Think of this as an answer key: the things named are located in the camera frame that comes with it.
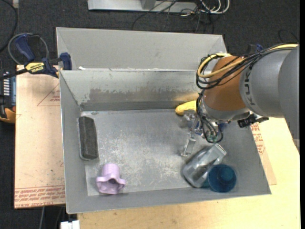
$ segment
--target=black eraser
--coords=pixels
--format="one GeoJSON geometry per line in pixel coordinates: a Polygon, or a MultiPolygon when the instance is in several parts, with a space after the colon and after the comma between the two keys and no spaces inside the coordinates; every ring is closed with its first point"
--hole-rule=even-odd
{"type": "Polygon", "coordinates": [[[99,156],[94,119],[82,116],[78,120],[80,134],[80,156],[84,160],[94,160],[99,156]]]}

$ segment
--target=pink toy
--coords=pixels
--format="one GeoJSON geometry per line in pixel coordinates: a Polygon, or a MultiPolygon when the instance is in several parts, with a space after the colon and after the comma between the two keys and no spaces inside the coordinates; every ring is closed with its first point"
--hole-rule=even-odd
{"type": "Polygon", "coordinates": [[[96,185],[100,193],[117,194],[126,184],[120,178],[120,168],[117,164],[105,164],[102,168],[102,175],[96,177],[96,185]]]}

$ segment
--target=blue cup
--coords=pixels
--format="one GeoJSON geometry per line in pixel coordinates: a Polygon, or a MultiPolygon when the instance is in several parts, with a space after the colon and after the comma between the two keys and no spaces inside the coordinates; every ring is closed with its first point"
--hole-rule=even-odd
{"type": "Polygon", "coordinates": [[[209,172],[207,182],[211,190],[220,193],[231,191],[236,185],[236,172],[228,165],[215,165],[209,172]]]}

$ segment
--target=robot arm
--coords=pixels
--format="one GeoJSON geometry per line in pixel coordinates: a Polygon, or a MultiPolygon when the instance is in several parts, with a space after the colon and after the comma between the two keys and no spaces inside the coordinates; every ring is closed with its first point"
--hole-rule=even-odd
{"type": "Polygon", "coordinates": [[[299,53],[298,44],[280,44],[245,57],[216,53],[204,58],[196,74],[203,134],[209,128],[217,135],[223,122],[238,121],[243,127],[285,118],[299,149],[299,53]],[[204,74],[215,59],[212,71],[204,74]]]}

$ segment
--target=metal stand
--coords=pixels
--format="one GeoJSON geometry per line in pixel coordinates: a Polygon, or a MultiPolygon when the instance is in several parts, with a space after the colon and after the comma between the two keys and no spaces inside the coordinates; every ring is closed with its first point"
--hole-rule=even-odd
{"type": "MultiPolygon", "coordinates": [[[[173,0],[88,0],[88,9],[159,12],[170,6],[172,2],[173,0]]],[[[164,12],[187,13],[195,7],[194,2],[176,2],[164,12]]]]}

